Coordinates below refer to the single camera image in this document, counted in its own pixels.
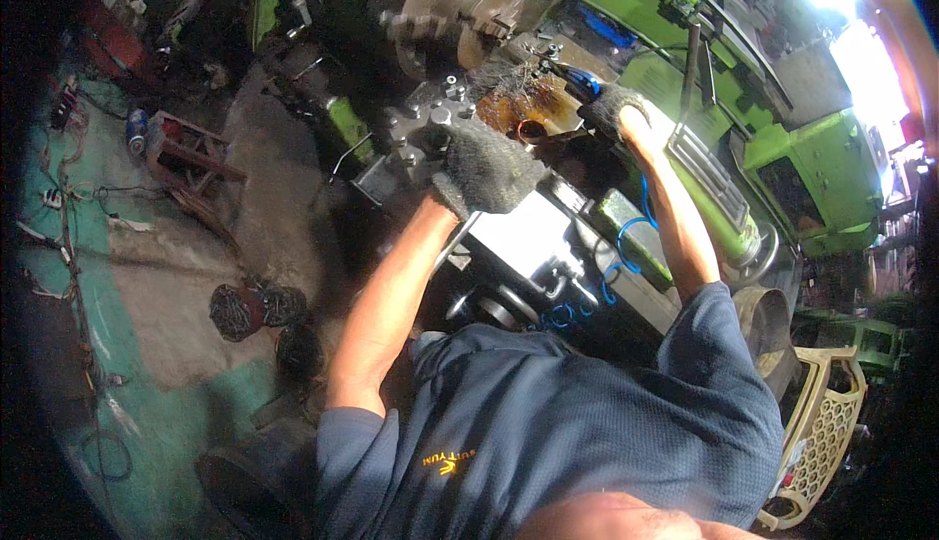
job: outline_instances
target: teal floor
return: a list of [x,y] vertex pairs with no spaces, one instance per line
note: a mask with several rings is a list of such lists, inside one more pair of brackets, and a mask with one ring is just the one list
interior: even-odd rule
[[[119,97],[109,85],[83,82],[96,95]],[[45,120],[48,108],[37,113]],[[67,165],[68,182],[77,185],[153,184],[146,175],[120,171],[114,163],[123,147],[124,124],[88,106],[90,124],[84,154]],[[40,194],[51,182],[40,171],[41,149],[46,144],[45,122],[36,124],[26,151],[30,163],[19,196],[21,220],[51,238],[59,237],[58,212],[41,206]],[[64,155],[76,149],[68,134],[49,133],[51,173],[55,178]],[[88,194],[90,187],[79,187]],[[146,201],[112,195],[109,207],[125,218],[149,222],[154,206]],[[252,430],[249,417],[275,396],[274,367],[269,359],[250,360],[223,371],[206,382],[172,391],[158,387],[141,357],[132,320],[119,295],[109,259],[109,227],[95,201],[76,204],[69,219],[76,261],[82,272],[79,285],[85,298],[88,324],[96,360],[105,373],[130,378],[122,387],[109,388],[98,397],[97,413],[102,431],[116,434],[133,461],[131,476],[102,487],[96,445],[81,447],[94,432],[92,426],[57,431],[55,440],[77,478],[122,538],[235,538],[227,522],[203,498],[194,472],[194,459],[206,449],[230,442]],[[29,269],[42,286],[62,293],[68,283],[67,268],[59,252],[40,247],[23,249],[18,266]],[[127,468],[120,449],[109,440],[102,443],[106,473]]]

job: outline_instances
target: blue cloth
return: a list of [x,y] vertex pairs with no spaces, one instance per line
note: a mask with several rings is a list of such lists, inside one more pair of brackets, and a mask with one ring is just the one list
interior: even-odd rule
[[323,414],[322,537],[510,538],[535,509],[601,489],[746,527],[775,482],[780,412],[722,283],[681,311],[657,371],[478,324],[429,340],[409,347],[408,424]]

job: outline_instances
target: gray work glove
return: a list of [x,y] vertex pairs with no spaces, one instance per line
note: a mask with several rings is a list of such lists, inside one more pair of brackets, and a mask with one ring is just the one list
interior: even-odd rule
[[618,84],[604,84],[600,86],[600,97],[589,104],[584,104],[578,110],[578,115],[589,122],[610,140],[622,142],[620,137],[620,111],[624,106],[632,106],[649,120],[649,113],[642,105],[641,94]]
[[461,220],[476,210],[511,212],[545,174],[540,160],[483,122],[429,126],[450,135],[443,167],[431,182],[443,204]]

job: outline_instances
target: honeycomb grille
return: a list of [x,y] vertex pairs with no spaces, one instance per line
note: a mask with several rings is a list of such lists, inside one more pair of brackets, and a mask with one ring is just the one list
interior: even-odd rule
[[792,483],[783,487],[803,496],[808,505],[813,505],[825,491],[828,474],[841,458],[840,449],[851,437],[851,417],[858,400],[839,401],[834,398],[838,393],[833,393],[826,391],[811,433],[805,437],[802,458],[792,468]]

